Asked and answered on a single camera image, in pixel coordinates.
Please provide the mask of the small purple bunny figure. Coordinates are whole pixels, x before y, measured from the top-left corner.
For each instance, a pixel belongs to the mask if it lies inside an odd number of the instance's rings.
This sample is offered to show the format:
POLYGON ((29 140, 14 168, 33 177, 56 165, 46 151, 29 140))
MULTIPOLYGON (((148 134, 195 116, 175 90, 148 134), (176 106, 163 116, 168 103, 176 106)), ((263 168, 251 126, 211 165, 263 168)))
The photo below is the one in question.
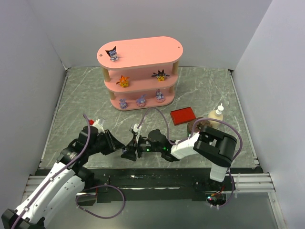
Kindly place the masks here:
POLYGON ((126 102, 126 99, 120 99, 119 106, 121 109, 126 109, 128 107, 128 103, 126 102))

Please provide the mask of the orange pikachu figure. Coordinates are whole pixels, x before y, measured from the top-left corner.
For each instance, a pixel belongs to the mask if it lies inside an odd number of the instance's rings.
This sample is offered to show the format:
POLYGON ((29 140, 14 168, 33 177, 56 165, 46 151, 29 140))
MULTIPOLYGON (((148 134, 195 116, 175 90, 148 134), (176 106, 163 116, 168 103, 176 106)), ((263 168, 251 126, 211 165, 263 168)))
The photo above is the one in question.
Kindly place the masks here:
POLYGON ((120 87, 128 87, 129 86, 129 77, 125 77, 123 75, 121 75, 119 81, 116 82, 116 84, 118 84, 120 87))

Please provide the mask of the black winged pikachu figure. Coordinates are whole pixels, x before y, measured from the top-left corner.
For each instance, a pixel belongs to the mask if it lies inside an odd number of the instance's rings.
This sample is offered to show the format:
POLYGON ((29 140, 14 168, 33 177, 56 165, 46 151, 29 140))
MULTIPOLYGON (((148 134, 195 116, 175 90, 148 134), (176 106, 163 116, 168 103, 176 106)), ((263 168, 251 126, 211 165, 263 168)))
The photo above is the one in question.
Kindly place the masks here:
POLYGON ((170 77, 170 75, 166 74, 164 70, 162 70, 162 71, 158 70, 158 72, 157 73, 153 73, 151 77, 152 78, 157 78, 157 80, 159 82, 162 82, 162 81, 165 80, 166 77, 170 77))

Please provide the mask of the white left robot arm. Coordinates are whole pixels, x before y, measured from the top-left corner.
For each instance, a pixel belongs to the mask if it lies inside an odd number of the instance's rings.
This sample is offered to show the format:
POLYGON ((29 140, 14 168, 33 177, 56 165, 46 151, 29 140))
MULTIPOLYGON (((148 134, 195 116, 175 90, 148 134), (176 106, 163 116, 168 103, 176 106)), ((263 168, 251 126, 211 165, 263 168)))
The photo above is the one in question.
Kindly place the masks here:
POLYGON ((94 184, 94 173, 84 167, 91 155, 108 155, 124 147, 109 130, 85 126, 63 149, 52 169, 32 194, 1 216, 6 229, 44 229, 76 194, 94 184))

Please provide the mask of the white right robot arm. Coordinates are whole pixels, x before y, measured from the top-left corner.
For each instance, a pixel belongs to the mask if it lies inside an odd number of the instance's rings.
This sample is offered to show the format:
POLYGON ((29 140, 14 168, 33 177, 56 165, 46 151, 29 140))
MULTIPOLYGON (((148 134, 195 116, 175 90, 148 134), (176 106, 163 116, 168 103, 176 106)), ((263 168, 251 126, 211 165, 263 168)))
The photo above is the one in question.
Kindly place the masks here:
POLYGON ((169 162, 179 161, 187 156, 199 154, 211 161, 210 179, 223 182, 233 162, 237 139, 232 135, 209 126, 178 143, 169 141, 159 129, 152 130, 147 137, 132 130, 132 140, 122 149, 121 158, 136 161, 142 153, 161 153, 169 162))

